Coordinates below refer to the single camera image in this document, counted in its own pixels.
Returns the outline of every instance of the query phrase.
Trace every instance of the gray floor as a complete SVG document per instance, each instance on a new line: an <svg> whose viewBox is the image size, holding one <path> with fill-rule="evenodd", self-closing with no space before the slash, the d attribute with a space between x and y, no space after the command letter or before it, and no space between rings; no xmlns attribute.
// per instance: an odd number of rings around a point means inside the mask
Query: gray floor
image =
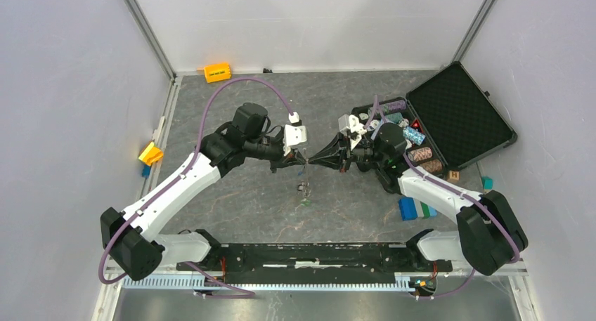
<svg viewBox="0 0 596 321"><path fill-rule="evenodd" d="M462 278L440 278L438 292ZM259 291L251 300L203 300L190 291L125 289L114 320L520 320L506 277L477 277L459 293L417 302L401 292Z"/></svg>
<svg viewBox="0 0 596 321"><path fill-rule="evenodd" d="M337 119L353 107L405 96L435 71L329 72L259 74L291 100L309 131L307 153L313 155L337 133ZM201 114L218 84L204 77L184 77L159 180L188 157L197 140ZM274 93L254 82L230 86L207 115L206 133L232 119L244 102L263 105L273 125L286 124L287 113ZM204 228L220 242L405 241L425 228L454 230L445 216L402 221L398 195L383 191L372 172L357 168L339 173L310 169L309 206L301 205L296 187L300 166L272 174L268 162L247 160L217 184L201 192L164 227L163 233ZM475 166L464 170L458 185L481 190Z"/></svg>

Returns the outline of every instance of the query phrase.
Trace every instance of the wooden block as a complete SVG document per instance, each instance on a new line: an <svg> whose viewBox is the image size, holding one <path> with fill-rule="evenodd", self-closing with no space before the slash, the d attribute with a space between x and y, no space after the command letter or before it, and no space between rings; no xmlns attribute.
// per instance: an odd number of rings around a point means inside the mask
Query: wooden block
<svg viewBox="0 0 596 321"><path fill-rule="evenodd" d="M460 172L449 171L447 174L447 181L450 183L457 183L458 181L460 181Z"/></svg>

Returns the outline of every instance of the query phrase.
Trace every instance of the gray mat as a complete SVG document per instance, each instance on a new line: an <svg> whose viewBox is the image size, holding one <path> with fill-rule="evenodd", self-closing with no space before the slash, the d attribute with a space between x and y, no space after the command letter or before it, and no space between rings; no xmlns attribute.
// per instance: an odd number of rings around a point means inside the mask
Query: gray mat
<svg viewBox="0 0 596 321"><path fill-rule="evenodd" d="M405 96L435 71L258 74L284 93L309 131L307 153L314 155L337 133L337 119L353 107ZM207 99L219 86L204 77L184 77L164 151L159 180L177 169L193 150ZM273 125L286 124L287 112L274 93L254 82L230 86L213 103L205 132L232 120L237 107L253 102L267 108ZM355 166L339 173L310 168L311 204L301 205L300 166L272 174L266 161L249 160L201 192L166 224L163 233L204 228L220 242L406 241L425 228L455 230L436 218L402 221L398 195L383 191L372 171ZM459 186L482 189L471 166Z"/></svg>

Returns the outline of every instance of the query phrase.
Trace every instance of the gray wall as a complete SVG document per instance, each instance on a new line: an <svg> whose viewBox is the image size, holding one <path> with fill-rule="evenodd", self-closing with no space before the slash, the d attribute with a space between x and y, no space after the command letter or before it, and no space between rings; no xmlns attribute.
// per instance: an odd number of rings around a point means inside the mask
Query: gray wall
<svg viewBox="0 0 596 321"><path fill-rule="evenodd" d="M0 0L0 319L88 320L168 81L122 0Z"/></svg>
<svg viewBox="0 0 596 321"><path fill-rule="evenodd" d="M498 0L463 60L520 137L481 166L528 235L545 320L596 310L595 15L596 0Z"/></svg>

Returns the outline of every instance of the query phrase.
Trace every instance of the white wall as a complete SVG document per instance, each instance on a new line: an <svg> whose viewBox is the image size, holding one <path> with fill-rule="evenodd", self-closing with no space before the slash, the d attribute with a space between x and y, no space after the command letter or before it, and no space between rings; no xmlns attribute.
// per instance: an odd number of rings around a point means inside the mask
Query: white wall
<svg viewBox="0 0 596 321"><path fill-rule="evenodd" d="M0 0L0 319L88 320L168 81L122 0Z"/></svg>
<svg viewBox="0 0 596 321"><path fill-rule="evenodd" d="M178 72L428 69L483 0L138 0Z"/></svg>
<svg viewBox="0 0 596 321"><path fill-rule="evenodd" d="M481 166L525 229L545 320L593 320L596 0L498 0L464 57L519 141Z"/></svg>

